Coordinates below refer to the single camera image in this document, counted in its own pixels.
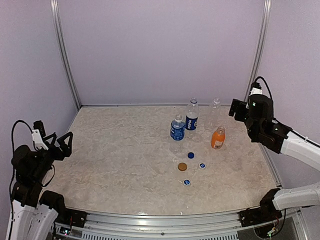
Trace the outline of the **clear bottle blue label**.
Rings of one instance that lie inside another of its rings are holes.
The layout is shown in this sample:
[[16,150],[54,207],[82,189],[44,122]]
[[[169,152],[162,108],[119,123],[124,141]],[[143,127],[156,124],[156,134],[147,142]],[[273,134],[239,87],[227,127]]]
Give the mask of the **clear bottle blue label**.
[[217,122],[220,115],[221,110],[221,99],[219,97],[215,97],[212,100],[212,103],[208,107],[205,122],[204,122],[204,129],[206,131],[212,131]]

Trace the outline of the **orange juice bottle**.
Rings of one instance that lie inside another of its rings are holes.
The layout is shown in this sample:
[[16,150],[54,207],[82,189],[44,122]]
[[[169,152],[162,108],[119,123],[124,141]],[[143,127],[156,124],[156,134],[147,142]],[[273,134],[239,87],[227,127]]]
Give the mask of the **orange juice bottle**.
[[225,133],[225,128],[222,126],[219,126],[216,131],[212,134],[211,137],[211,147],[213,149],[220,149],[225,141],[226,138],[226,133]]

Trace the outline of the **water bottle blue cap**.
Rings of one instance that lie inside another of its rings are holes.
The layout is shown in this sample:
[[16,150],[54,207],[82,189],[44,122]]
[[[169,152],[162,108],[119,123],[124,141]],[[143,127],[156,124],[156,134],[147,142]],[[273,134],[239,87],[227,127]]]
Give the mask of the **water bottle blue cap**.
[[185,111],[185,137],[188,140],[191,140],[196,135],[199,112],[198,99],[193,97],[190,99]]

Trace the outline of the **short bottle blue label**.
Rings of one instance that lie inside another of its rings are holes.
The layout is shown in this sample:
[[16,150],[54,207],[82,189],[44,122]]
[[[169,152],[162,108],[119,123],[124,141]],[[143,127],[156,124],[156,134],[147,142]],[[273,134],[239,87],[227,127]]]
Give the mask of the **short bottle blue label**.
[[170,124],[170,137],[172,139],[170,150],[173,153],[181,152],[185,138],[185,123],[183,122],[183,116],[181,114],[176,114]]

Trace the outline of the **dark blue bottle cap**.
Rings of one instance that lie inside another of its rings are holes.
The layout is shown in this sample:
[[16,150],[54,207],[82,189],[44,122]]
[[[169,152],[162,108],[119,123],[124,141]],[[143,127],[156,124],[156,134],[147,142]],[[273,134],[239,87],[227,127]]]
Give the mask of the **dark blue bottle cap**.
[[194,154],[193,152],[189,152],[189,153],[187,154],[187,157],[188,157],[189,159],[193,159],[193,158],[195,157],[195,154]]

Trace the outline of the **blue white bottle cap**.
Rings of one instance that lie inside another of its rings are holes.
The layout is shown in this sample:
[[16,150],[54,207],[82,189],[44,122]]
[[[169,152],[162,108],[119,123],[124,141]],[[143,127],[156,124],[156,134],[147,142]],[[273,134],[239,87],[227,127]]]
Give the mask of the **blue white bottle cap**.
[[206,164],[205,163],[200,163],[199,164],[199,168],[200,169],[205,169],[206,168]]

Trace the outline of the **gold juice bottle cap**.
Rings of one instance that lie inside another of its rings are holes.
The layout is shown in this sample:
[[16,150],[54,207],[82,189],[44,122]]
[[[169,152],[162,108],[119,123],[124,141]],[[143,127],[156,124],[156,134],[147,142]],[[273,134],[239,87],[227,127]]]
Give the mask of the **gold juice bottle cap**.
[[177,166],[178,170],[181,171],[181,172],[184,172],[188,169],[188,166],[186,163],[184,162],[180,162]]

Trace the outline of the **white blue short-bottle cap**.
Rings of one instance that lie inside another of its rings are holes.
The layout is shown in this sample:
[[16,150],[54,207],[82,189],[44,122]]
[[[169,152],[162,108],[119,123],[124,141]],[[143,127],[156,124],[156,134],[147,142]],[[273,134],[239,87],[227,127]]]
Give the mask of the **white blue short-bottle cap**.
[[182,183],[183,183],[184,186],[190,186],[191,185],[191,181],[189,179],[184,179]]

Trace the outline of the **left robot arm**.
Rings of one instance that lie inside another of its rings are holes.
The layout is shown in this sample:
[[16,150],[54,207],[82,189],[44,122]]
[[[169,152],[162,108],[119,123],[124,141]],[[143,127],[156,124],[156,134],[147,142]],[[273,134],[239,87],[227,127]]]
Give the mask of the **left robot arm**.
[[55,222],[71,225],[74,219],[61,194],[43,190],[49,185],[44,179],[55,169],[54,161],[71,156],[73,133],[57,138],[55,133],[44,136],[34,129],[31,136],[34,151],[25,144],[13,151],[16,181],[10,194],[7,240],[44,240]]

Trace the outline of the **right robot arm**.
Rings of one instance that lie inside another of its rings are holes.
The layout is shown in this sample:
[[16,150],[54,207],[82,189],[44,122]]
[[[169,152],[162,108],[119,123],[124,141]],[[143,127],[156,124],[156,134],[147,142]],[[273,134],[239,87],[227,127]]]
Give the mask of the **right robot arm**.
[[[320,169],[320,145],[278,122],[274,118],[271,98],[253,94],[248,102],[233,99],[228,114],[244,123],[251,142],[260,143],[276,154],[299,160],[315,170]],[[260,222],[266,222],[276,211],[319,204],[318,182],[290,189],[274,188],[261,199],[255,216]]]

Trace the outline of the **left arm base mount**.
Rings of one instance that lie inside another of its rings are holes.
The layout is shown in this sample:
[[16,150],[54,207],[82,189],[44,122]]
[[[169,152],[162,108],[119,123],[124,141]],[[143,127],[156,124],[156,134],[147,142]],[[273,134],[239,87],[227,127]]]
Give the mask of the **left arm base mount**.
[[46,190],[41,195],[39,204],[44,204],[48,206],[49,209],[54,209],[58,213],[57,218],[55,219],[56,222],[69,225],[71,227],[84,228],[88,213],[81,210],[67,208],[63,195]]

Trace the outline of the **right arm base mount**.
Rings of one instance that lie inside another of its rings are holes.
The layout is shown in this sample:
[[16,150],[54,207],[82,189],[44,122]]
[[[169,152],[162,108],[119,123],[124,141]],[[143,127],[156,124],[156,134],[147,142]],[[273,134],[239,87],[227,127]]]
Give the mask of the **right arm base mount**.
[[238,213],[241,226],[249,227],[274,221],[282,218],[282,212],[277,210],[273,204],[275,194],[280,188],[269,190],[266,195],[260,200],[259,207],[247,208]]

